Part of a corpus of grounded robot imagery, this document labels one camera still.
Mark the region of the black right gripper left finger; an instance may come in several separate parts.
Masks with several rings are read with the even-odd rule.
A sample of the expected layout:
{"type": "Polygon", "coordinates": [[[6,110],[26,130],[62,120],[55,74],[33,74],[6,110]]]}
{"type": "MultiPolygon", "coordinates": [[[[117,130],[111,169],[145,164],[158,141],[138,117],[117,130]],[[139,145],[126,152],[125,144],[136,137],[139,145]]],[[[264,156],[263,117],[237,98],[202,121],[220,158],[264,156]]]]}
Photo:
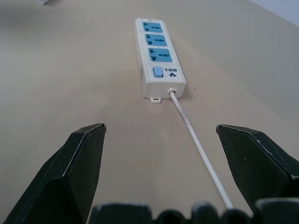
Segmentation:
{"type": "Polygon", "coordinates": [[[73,132],[40,168],[6,224],[85,224],[99,181],[104,123],[73,132]]]}

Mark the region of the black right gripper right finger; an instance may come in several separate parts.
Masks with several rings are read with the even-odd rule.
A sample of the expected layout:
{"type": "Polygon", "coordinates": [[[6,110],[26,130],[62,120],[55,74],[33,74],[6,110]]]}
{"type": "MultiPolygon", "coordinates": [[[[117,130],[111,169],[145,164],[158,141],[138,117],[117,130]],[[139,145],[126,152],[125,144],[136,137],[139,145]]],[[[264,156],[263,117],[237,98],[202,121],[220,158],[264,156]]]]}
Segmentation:
{"type": "Polygon", "coordinates": [[[234,182],[252,211],[299,211],[299,162],[261,131],[218,125],[234,182]]]}

